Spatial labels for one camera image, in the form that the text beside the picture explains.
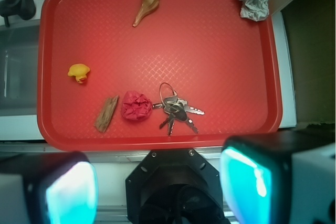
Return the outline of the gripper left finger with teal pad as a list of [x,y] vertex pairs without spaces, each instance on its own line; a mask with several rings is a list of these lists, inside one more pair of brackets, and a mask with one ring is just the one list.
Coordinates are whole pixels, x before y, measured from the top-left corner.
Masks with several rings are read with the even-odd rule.
[[98,179],[81,152],[1,158],[1,223],[94,223]]

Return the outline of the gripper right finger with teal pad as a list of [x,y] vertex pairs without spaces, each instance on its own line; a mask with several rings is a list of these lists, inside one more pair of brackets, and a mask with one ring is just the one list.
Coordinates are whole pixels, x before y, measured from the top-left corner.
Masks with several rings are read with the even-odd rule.
[[239,223],[335,223],[335,134],[309,130],[229,137],[219,164]]

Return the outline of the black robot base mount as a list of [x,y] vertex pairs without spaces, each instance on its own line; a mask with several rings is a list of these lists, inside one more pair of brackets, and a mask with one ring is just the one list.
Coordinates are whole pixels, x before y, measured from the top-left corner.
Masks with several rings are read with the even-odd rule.
[[152,150],[125,179],[131,223],[229,223],[219,171],[194,149]]

